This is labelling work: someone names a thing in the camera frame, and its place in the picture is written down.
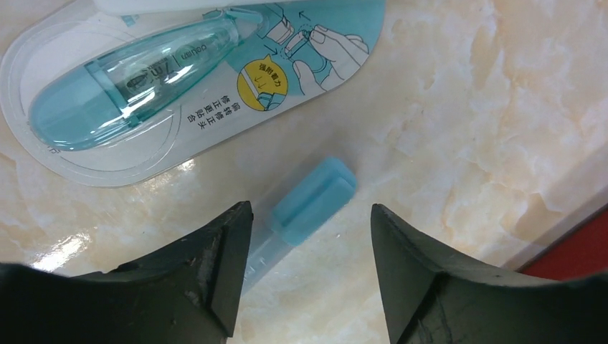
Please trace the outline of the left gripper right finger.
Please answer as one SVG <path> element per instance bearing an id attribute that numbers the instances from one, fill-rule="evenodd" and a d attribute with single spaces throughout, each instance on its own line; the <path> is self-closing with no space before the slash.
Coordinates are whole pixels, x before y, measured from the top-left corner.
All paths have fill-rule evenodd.
<path id="1" fill-rule="evenodd" d="M 605 343 L 607 275 L 558 282 L 474 259 L 382 204 L 371 239 L 392 343 Z"/>

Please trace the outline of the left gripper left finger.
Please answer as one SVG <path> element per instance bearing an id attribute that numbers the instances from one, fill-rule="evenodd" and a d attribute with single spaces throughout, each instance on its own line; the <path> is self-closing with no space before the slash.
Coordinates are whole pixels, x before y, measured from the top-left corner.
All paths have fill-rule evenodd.
<path id="1" fill-rule="evenodd" d="M 207 225 L 103 273 L 1 265 L 3 343 L 225 343 L 252 234 L 241 201 Z"/>

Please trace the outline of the blue highlighter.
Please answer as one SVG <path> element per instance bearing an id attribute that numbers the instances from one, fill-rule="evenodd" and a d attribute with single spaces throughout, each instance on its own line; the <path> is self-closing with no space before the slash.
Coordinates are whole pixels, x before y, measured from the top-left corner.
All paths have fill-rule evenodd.
<path id="1" fill-rule="evenodd" d="M 356 188 L 354 172 L 342 160 L 329 156 L 314 168 L 297 168 L 254 203 L 242 294 L 348 204 Z"/>

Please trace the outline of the red backpack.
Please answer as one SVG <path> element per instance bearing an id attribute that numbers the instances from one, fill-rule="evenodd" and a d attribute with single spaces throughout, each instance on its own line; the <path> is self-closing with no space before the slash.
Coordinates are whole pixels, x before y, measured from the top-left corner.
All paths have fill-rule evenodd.
<path id="1" fill-rule="evenodd" d="M 607 271 L 607 207 L 576 225 L 520 273 L 548 280 L 573 280 Z"/>

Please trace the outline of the white packaged card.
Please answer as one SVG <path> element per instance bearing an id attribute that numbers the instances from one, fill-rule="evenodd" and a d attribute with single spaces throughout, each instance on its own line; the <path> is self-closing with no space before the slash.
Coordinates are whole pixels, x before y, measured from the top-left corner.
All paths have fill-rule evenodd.
<path id="1" fill-rule="evenodd" d="M 265 4 L 263 0 L 94 0 L 100 11 L 109 15 L 154 14 L 161 12 L 215 9 L 230 6 Z"/>

